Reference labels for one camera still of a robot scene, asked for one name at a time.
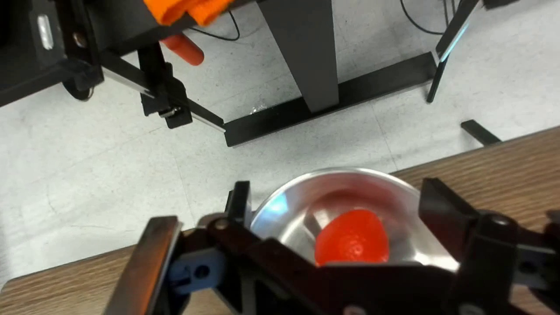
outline table leg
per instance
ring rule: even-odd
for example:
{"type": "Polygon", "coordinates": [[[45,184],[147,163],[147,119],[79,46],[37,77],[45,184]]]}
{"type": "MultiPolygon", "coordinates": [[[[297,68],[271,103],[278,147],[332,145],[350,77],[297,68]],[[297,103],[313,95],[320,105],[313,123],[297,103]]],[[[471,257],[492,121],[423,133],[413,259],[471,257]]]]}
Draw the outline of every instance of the table leg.
{"type": "Polygon", "coordinates": [[[338,103],[331,0],[264,0],[264,19],[310,112],[338,103]]]}
{"type": "Polygon", "coordinates": [[[479,4],[479,0],[462,0],[458,4],[458,9],[457,9],[450,26],[446,28],[441,40],[437,42],[436,58],[439,60],[439,65],[437,65],[430,91],[427,95],[427,103],[434,102],[443,72],[444,72],[444,67],[448,63],[448,58],[451,56],[455,46],[458,44],[458,40],[465,33],[467,26],[469,26],[469,18],[472,16],[478,4],[479,4]]]}

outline wooden surface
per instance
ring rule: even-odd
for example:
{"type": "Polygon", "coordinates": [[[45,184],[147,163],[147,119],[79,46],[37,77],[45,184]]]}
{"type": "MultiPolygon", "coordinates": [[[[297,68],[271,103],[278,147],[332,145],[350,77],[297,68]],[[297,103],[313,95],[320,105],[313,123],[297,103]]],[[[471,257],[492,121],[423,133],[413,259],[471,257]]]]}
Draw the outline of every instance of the wooden surface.
{"type": "MultiPolygon", "coordinates": [[[[395,173],[420,186],[439,177],[478,208],[502,212],[539,231],[546,210],[560,208],[560,128],[420,165],[395,173]]],[[[0,313],[101,313],[124,270],[131,249],[10,280],[0,296],[0,313]]],[[[546,312],[523,289],[516,305],[530,313],[546,312]]],[[[227,313],[210,292],[198,294],[187,313],[227,313]]]]}

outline white floor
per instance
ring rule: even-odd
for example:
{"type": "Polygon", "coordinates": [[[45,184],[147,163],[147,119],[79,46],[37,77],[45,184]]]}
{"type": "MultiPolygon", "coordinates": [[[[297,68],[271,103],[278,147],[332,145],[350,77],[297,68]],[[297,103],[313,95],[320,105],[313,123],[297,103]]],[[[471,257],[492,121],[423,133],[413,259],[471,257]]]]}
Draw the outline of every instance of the white floor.
{"type": "MultiPolygon", "coordinates": [[[[439,0],[409,4],[443,28],[439,0]]],[[[478,11],[455,51],[434,105],[425,88],[390,95],[234,149],[194,123],[166,130],[143,117],[138,96],[105,82],[89,103],[61,88],[0,109],[0,285],[138,240],[154,215],[185,226],[220,212],[234,180],[252,180],[254,205],[285,180],[325,166],[394,172],[478,147],[458,123],[478,119],[502,138],[560,123],[560,2],[478,11]]],[[[233,119],[297,96],[255,5],[238,9],[236,44],[192,35],[206,63],[177,75],[189,96],[233,119]]],[[[434,47],[399,2],[334,0],[339,77],[434,47]]],[[[233,33],[227,18],[212,32],[233,33]]]]}

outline black stand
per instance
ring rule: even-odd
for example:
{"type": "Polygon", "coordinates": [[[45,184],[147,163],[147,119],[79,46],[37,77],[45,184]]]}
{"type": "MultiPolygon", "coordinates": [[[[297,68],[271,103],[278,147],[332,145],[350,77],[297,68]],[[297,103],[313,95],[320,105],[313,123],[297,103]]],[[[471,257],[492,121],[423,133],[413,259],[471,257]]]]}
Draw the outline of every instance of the black stand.
{"type": "Polygon", "coordinates": [[[460,2],[453,21],[437,42],[434,53],[436,61],[430,53],[425,53],[343,84],[336,84],[332,14],[329,2],[299,0],[297,4],[287,4],[282,0],[269,0],[259,4],[280,49],[283,47],[283,58],[289,61],[303,96],[226,123],[227,145],[238,145],[427,81],[432,81],[427,95],[427,102],[432,103],[448,58],[465,32],[467,19],[478,4],[479,0],[460,2]],[[301,30],[297,23],[290,26],[278,23],[278,18],[282,18],[278,12],[304,12],[310,5],[315,5],[313,12],[324,14],[315,16],[313,21],[306,23],[311,23],[315,28],[304,37],[297,32],[301,30]]]}
{"type": "MultiPolygon", "coordinates": [[[[250,0],[234,0],[233,7],[250,0]]],[[[509,0],[485,0],[486,7],[509,0]]],[[[142,0],[5,0],[0,30],[0,107],[65,82],[79,100],[112,75],[142,93],[145,114],[157,112],[170,128],[192,117],[226,130],[227,145],[301,124],[432,79],[434,102],[448,58],[467,28],[479,0],[462,0],[453,21],[425,53],[348,82],[338,82],[331,0],[257,2],[287,61],[301,98],[226,123],[187,98],[156,44],[192,26],[184,18],[173,26],[156,25],[142,0]],[[138,51],[140,68],[121,56],[138,51]]]]}

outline black metal frame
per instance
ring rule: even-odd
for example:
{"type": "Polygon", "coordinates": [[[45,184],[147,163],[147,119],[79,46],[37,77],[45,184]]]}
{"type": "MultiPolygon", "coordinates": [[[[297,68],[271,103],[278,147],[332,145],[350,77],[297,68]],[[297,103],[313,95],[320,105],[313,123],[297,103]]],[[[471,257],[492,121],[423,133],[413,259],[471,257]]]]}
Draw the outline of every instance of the black metal frame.
{"type": "Polygon", "coordinates": [[[464,131],[467,131],[472,138],[476,138],[479,144],[483,144],[485,147],[502,142],[499,137],[490,133],[486,128],[483,128],[474,119],[460,123],[460,128],[464,131]]]}
{"type": "Polygon", "coordinates": [[[560,312],[560,217],[551,215],[544,235],[532,233],[500,214],[476,212],[441,180],[425,179],[420,217],[460,261],[457,273],[420,264],[315,268],[276,240],[259,240],[243,228],[247,196],[248,184],[236,184],[227,215],[178,236],[175,247],[168,231],[159,236],[154,228],[175,231],[177,219],[152,219],[107,313],[182,313],[189,294],[201,289],[213,289],[233,313],[245,315],[523,313],[509,303],[513,284],[527,285],[560,312]],[[149,249],[159,259],[143,259],[149,249]],[[163,280],[129,282],[138,273],[163,280]]]}
{"type": "MultiPolygon", "coordinates": [[[[486,7],[511,0],[485,0],[486,7]]],[[[301,98],[226,123],[185,96],[171,67],[157,53],[157,40],[192,26],[189,18],[159,26],[142,0],[5,0],[7,23],[0,30],[0,105],[56,82],[79,100],[87,100],[103,74],[142,93],[145,114],[157,112],[170,128],[191,123],[191,114],[226,130],[227,145],[247,140],[432,81],[427,102],[436,98],[446,61],[479,0],[462,0],[453,21],[436,46],[392,67],[338,84],[331,0],[257,2],[278,47],[301,89],[301,98]],[[37,16],[47,16],[54,49],[40,46],[37,16]],[[121,60],[138,51],[140,70],[121,60]]]]}

